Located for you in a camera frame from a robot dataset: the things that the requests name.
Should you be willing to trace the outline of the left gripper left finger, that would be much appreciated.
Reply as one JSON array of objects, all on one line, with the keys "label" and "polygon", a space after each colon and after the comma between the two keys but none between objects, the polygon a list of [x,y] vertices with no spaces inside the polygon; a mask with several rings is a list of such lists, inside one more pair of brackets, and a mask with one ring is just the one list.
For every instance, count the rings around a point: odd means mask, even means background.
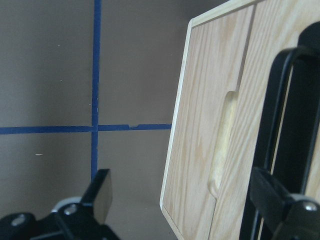
[{"label": "left gripper left finger", "polygon": [[110,169],[95,174],[82,197],[58,202],[51,213],[36,219],[30,212],[6,215],[0,220],[2,240],[117,240],[105,224],[112,203]]}]

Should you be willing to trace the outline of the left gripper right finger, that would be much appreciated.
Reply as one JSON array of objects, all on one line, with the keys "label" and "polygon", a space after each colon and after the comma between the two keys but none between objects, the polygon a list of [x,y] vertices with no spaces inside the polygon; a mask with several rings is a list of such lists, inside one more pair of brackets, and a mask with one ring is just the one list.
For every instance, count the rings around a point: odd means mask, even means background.
[{"label": "left gripper right finger", "polygon": [[267,170],[251,173],[250,200],[269,229],[268,240],[318,240],[320,204],[314,198],[290,193]]}]

